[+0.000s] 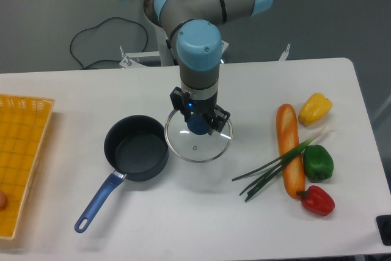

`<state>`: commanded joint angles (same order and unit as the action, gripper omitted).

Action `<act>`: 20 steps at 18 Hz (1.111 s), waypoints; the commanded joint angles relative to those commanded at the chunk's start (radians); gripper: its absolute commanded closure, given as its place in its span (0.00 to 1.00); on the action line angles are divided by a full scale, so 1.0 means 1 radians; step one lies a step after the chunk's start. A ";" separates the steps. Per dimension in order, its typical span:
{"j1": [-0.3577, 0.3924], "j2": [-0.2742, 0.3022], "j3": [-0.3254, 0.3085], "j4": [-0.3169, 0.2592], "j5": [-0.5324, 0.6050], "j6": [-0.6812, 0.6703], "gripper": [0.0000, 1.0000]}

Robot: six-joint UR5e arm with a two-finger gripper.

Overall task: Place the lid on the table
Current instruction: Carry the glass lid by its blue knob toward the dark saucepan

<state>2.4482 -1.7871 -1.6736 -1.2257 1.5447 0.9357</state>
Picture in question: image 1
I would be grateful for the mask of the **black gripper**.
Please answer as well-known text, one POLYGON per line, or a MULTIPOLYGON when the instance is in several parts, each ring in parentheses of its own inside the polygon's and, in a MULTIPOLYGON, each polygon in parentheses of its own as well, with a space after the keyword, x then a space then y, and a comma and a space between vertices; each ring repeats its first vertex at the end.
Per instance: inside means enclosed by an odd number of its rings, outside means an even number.
POLYGON ((179 111, 184 120, 189 120, 191 114, 197 114, 202 117, 207 124, 208 134, 212 135, 215 131, 220 133, 230 118, 230 113, 217 104, 217 92, 208 99, 195 100, 191 98, 189 92, 175 87, 170 93, 170 100, 173 109, 179 111))

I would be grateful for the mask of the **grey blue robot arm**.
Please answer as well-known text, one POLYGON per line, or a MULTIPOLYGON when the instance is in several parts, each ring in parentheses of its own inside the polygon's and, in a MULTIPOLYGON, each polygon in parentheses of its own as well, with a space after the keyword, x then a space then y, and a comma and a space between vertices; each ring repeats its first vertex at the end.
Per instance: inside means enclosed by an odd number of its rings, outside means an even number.
POLYGON ((268 10, 273 0, 153 0, 180 68, 180 87, 170 96, 197 135, 221 132, 230 114, 217 104, 222 40, 219 25, 268 10))

